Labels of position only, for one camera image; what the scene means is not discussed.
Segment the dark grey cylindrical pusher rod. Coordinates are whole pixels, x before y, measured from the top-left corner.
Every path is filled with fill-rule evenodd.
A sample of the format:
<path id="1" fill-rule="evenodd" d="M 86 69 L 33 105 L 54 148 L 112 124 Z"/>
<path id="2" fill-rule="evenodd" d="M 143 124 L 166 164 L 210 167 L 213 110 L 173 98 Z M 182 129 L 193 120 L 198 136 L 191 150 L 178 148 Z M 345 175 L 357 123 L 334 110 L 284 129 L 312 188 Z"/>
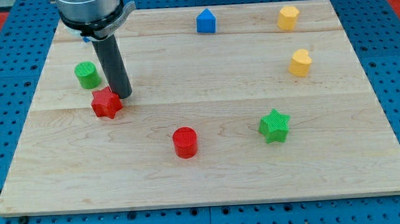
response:
<path id="1" fill-rule="evenodd" d="M 132 85 L 114 35 L 109 36 L 105 40 L 93 41 L 92 45 L 110 90 L 117 94 L 120 99 L 130 97 L 132 94 Z"/>

